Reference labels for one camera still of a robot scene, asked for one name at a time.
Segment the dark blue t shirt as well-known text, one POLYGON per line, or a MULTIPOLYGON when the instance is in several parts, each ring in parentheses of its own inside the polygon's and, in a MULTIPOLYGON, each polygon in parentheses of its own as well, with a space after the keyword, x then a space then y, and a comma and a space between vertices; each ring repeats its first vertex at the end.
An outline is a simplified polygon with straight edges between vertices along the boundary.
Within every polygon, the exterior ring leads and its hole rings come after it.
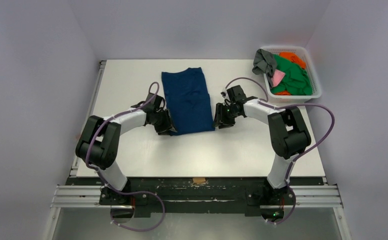
POLYGON ((181 72, 162 72, 161 81, 166 107, 181 136, 214 131, 211 97, 202 68, 187 68, 181 72))

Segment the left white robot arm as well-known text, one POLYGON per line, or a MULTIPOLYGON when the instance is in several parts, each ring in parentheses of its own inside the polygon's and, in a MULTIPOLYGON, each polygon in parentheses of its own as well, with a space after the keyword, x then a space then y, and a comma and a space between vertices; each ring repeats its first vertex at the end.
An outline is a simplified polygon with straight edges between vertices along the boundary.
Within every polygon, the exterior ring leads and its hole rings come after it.
POLYGON ((131 191, 126 187, 129 180, 116 162, 120 137, 146 125, 153 126, 158 135, 177 131, 162 96, 149 93, 146 100, 126 111, 107 117, 88 117, 75 147, 75 155, 98 174, 104 187, 112 190, 112 199, 120 205, 131 199, 131 191))

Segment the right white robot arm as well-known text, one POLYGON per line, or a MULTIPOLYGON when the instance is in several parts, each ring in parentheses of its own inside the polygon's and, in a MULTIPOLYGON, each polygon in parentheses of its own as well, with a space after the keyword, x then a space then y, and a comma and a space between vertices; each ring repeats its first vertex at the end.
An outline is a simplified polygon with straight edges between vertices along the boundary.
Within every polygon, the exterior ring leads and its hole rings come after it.
POLYGON ((233 127, 237 117, 253 118, 268 125, 273 164, 263 186, 262 196, 270 204, 276 203, 288 191, 295 158, 306 151, 312 138, 300 109, 268 104, 255 96, 246 96, 236 85, 221 92, 224 101, 215 106, 213 127, 233 127))

